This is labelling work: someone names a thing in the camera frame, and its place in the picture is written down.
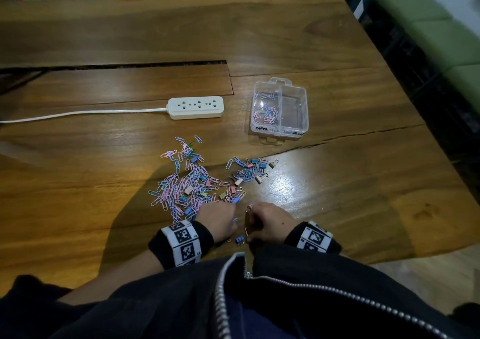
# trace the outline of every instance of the plastic container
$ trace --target plastic container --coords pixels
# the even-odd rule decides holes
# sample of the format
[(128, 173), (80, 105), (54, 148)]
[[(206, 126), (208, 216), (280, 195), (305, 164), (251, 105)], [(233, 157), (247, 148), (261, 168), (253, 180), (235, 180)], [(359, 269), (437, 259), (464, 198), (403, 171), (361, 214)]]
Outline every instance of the plastic container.
[(308, 130), (307, 91), (289, 79), (258, 81), (253, 90), (250, 129), (263, 135), (300, 138)]

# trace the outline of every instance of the person's right hand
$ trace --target person's right hand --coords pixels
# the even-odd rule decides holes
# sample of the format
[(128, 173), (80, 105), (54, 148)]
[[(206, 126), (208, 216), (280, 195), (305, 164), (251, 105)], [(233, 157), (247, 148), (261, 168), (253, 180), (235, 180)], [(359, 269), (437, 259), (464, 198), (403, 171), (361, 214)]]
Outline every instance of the person's right hand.
[(282, 244), (293, 228), (301, 223), (281, 207), (269, 202), (254, 203), (249, 220), (251, 225), (258, 224), (260, 220), (263, 228), (251, 232), (247, 238), (248, 243), (260, 239), (265, 243)]

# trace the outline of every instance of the hand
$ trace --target hand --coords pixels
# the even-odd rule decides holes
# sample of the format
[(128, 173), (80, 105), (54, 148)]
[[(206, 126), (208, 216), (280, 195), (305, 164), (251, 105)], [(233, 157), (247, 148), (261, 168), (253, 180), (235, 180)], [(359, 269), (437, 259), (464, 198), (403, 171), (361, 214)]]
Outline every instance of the hand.
[(202, 223), (212, 234), (215, 243), (230, 238), (237, 230), (235, 218), (236, 205), (223, 201), (204, 203), (198, 210), (196, 221)]
[(251, 225), (258, 224), (260, 220), (263, 228), (251, 232), (247, 238), (248, 243), (260, 239), (265, 243), (282, 244), (293, 228), (301, 223), (281, 207), (269, 202), (255, 203), (250, 210), (249, 219)]

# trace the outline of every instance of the floor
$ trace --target floor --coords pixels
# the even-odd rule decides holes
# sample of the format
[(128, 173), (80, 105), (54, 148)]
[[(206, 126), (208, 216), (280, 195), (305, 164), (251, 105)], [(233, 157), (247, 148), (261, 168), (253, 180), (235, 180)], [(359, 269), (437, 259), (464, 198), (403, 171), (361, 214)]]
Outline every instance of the floor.
[(480, 304), (480, 244), (434, 257), (378, 263), (372, 267), (408, 287), (444, 314), (465, 302)]

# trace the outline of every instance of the silver zipper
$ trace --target silver zipper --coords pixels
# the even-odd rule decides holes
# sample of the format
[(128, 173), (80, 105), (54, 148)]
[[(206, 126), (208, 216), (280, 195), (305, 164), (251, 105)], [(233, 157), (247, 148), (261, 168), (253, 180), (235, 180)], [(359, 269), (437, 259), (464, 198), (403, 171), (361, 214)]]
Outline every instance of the silver zipper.
[(438, 336), (441, 339), (452, 339), (449, 337), (447, 334), (441, 332), (439, 329), (435, 328), (434, 326), (426, 323), (423, 320), (420, 320), (414, 316), (411, 316), (407, 313), (401, 312), (399, 310), (393, 309), (390, 306), (383, 305), (379, 302), (375, 302), (373, 300), (366, 299), (365, 297), (355, 295), (349, 292), (346, 292), (344, 290), (334, 288), (334, 287), (329, 287), (329, 286), (321, 286), (321, 285), (311, 285), (311, 284), (304, 284), (304, 283), (290, 283), (287, 281), (283, 281), (278, 278), (272, 278), (266, 275), (258, 276), (258, 277), (253, 277), (252, 274), (247, 270), (247, 261), (245, 259), (245, 253), (243, 252), (237, 252), (234, 253), (230, 259), (223, 265), (220, 274), (217, 279), (217, 284), (215, 288), (215, 315), (216, 315), (216, 322), (218, 325), (218, 336), (220, 339), (231, 339), (231, 333), (230, 333), (230, 325), (229, 325), (229, 317), (227, 315), (227, 304), (225, 303), (225, 291), (223, 289), (224, 283), (225, 283), (225, 274), (227, 273), (227, 270), (229, 269), (230, 265), (233, 263), (233, 261), (237, 257), (243, 257), (244, 263), (243, 263), (243, 277), (247, 280), (269, 280), (272, 282), (280, 283), (282, 285), (288, 286), (288, 287), (294, 287), (294, 288), (303, 288), (303, 289), (314, 289), (314, 290), (320, 290), (320, 291), (325, 291), (325, 292), (330, 292), (334, 294), (338, 294), (344, 297), (348, 297), (349, 299), (361, 302), (365, 305), (369, 305), (372, 307), (376, 307), (377, 309), (381, 311), (386, 311), (389, 314), (393, 314), (405, 321), (410, 321), (413, 324), (418, 325), (422, 329), (425, 329), (436, 336)]

